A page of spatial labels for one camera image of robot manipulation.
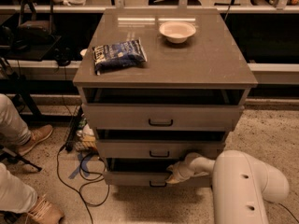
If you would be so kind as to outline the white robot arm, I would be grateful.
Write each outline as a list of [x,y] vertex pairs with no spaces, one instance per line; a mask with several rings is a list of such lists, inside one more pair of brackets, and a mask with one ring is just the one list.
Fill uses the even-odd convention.
[[279,203],[290,191],[279,169],[237,150],[226,150],[215,160],[192,152],[168,170],[168,184],[211,175],[215,224],[268,224],[264,203]]

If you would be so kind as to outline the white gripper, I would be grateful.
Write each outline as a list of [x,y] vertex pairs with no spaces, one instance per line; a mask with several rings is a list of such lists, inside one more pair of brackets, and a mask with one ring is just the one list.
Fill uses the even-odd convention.
[[[166,170],[169,172],[178,171],[178,177],[180,180],[188,180],[191,177],[195,177],[202,173],[211,174],[214,168],[215,161],[201,156],[198,153],[189,153],[183,161],[179,164],[171,164]],[[167,184],[178,184],[180,180],[171,174],[165,182]]]

